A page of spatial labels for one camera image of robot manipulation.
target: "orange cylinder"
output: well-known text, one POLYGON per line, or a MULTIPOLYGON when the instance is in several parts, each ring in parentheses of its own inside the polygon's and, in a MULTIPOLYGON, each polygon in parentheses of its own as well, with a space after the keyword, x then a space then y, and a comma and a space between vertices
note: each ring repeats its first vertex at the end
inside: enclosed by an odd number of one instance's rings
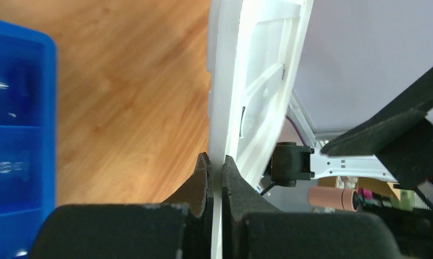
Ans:
POLYGON ((312 186, 309 192, 309 203, 312 206, 329 207, 355 212, 358 208, 358 197, 353 189, 312 186))

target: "blue organizer tray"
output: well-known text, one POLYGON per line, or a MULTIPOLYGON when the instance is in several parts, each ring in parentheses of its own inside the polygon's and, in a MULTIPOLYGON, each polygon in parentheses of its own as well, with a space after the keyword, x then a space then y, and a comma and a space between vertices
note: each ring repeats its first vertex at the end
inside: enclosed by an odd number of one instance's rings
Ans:
POLYGON ((0 21, 0 258, 24 258, 55 207, 56 46, 0 21))

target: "clear plastic object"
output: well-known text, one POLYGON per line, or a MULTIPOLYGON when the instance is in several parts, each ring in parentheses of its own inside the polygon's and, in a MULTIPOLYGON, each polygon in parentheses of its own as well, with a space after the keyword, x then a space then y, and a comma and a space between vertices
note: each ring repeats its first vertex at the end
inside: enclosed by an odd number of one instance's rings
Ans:
POLYGON ((221 169, 232 156, 259 183, 280 135, 313 1, 213 0, 207 70, 212 74, 208 155, 214 179, 212 258, 221 258, 221 169))

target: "wood grain surface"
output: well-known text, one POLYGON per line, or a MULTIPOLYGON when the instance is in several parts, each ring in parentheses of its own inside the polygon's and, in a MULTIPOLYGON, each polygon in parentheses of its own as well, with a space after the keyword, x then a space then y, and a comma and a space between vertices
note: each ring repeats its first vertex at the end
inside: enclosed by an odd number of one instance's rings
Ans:
POLYGON ((0 0, 58 46, 58 204, 160 202, 207 150, 209 0, 0 0))

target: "blue bin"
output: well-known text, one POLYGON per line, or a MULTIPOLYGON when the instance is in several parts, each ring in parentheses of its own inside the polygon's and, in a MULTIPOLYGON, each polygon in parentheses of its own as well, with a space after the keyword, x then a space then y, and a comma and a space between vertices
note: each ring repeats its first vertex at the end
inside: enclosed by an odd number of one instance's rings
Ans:
POLYGON ((55 207, 56 46, 0 21, 0 258, 24 258, 55 207))

